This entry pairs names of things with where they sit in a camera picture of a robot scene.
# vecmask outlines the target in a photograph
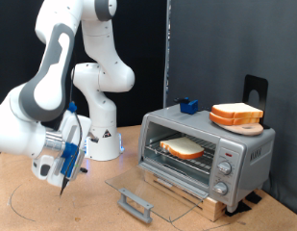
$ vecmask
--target toast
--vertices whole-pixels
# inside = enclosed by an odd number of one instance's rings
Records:
[[[204,148],[186,137],[161,141],[160,146],[181,159],[195,159],[204,155]]]
[[[263,111],[244,103],[213,105],[211,112],[223,118],[263,117]]]
[[[210,120],[212,120],[215,123],[227,125],[227,126],[260,122],[260,119],[258,117],[225,118],[225,117],[215,115],[214,113],[210,113]]]

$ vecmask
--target black wall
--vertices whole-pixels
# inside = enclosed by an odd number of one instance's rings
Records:
[[[167,105],[241,102],[247,74],[269,83],[264,123],[276,139],[264,189],[297,213],[297,0],[172,1]]]
[[[41,0],[0,1],[0,103],[11,89],[29,81],[38,71],[45,48],[35,34],[41,4]],[[162,107],[166,4],[165,0],[117,0],[113,19],[115,47],[121,60],[136,75],[135,86],[129,92],[106,93],[117,106],[118,126],[139,125],[146,113]],[[74,51],[78,64],[94,62],[85,53],[81,27]],[[67,93],[73,65],[71,61]],[[88,116],[86,100],[76,88],[74,101],[78,114]]]

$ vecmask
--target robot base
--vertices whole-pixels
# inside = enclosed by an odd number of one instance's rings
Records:
[[[91,127],[90,132],[95,138],[87,139],[86,158],[95,161],[109,161],[122,153],[120,151],[120,136],[115,126],[111,128]]]

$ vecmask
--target toaster oven feet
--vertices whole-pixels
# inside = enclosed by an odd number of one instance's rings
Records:
[[[233,212],[236,210],[237,205],[238,205],[238,203],[236,203],[234,206],[228,206],[228,205],[227,205],[227,211],[228,211],[229,213],[233,213]]]

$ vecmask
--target wooden surface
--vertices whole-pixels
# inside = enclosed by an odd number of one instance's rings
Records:
[[[262,201],[246,202],[251,211],[211,222],[191,211],[173,223],[152,214],[151,224],[117,205],[118,191],[105,180],[137,165],[139,126],[119,128],[125,152],[108,162],[85,160],[81,174],[59,197],[60,189],[39,181],[32,161],[2,154],[0,158],[0,230],[297,230],[297,215],[263,191]]]

